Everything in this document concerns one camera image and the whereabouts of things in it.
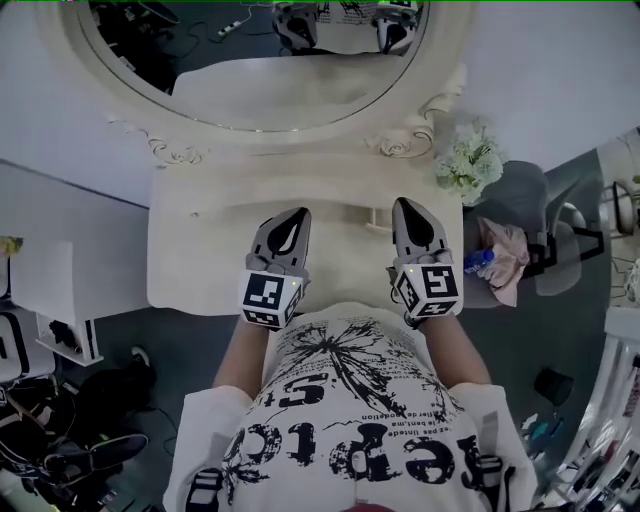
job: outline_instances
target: white desk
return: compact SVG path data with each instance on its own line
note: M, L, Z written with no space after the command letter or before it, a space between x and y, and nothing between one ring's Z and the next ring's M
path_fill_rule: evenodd
M385 271L396 255L391 234L366 226L370 208L390 209L398 196L440 219L462 291L462 205L435 185L429 165L428 159L296 154L160 171L149 218L149 301L197 315L237 314L238 279L256 229L303 205L313 216L306 265L312 282L299 311L353 300L401 312L390 300ZM461 297L455 314L462 303Z

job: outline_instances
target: fiducial marker cube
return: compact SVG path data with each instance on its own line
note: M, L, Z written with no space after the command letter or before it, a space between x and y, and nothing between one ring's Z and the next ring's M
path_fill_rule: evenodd
M460 301L453 266L403 265L394 288L412 318L446 315Z
M240 309L245 320L282 329L304 296L304 280L296 276L245 270L240 279Z

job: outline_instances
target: ornate mirror frame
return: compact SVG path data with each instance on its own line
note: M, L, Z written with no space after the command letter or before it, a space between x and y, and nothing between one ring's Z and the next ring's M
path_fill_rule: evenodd
M423 155L432 146L432 112L447 111L466 83L464 67L457 66L474 11L470 3L431 3L411 63L377 99L323 126L267 132L224 128L177 113L166 106L169 96L137 77L115 55L107 65L110 57L96 51L97 29L92 32L82 22L90 16L88 5L46 2L29 7L43 43L66 79L97 102L109 122L145 133L154 155L167 164L206 164L213 152Z

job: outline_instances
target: power strip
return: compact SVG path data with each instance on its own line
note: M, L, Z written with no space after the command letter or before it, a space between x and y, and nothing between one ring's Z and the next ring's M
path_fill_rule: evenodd
M220 37L227 37L231 32L236 30L243 23L244 21L234 21L231 25L227 25L222 30L218 30L218 35Z

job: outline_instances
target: gray floor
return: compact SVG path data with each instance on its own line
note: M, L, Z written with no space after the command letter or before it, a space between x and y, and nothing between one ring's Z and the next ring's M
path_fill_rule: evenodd
M180 18L180 23L171 29L174 38L160 40L162 51L177 57L173 60L177 74L227 60L280 55L282 45L271 28L271 9L253 7L251 18L221 39L217 32L246 19L248 7L237 2L162 3Z
M597 175L595 151L557 171ZM551 439L542 438L533 451L544 448L541 475L562 459L578 427L596 377L604 346L604 315L610 287L607 250L584 262L580 282L556 297L539 297L534 283L519 288L517 308L465 310L460 319L484 357L496 384L507 391L516 424L538 412L551 418L551 405L533 389L537 373L552 368L575 379L569 400L558 410L565 424ZM76 382L103 368L124 366L134 345L144 347L158 374L155 405L177 423L186 393L211 384L226 349L236 317L204 318L172 310L147 309L101 320L96 325L105 361L89 371L74 367L66 372ZM171 468L163 443L173 427L159 412L142 413L133 425L147 433L151 444L133 461L114 485L140 503L159 503ZM172 450L173 443L167 446Z

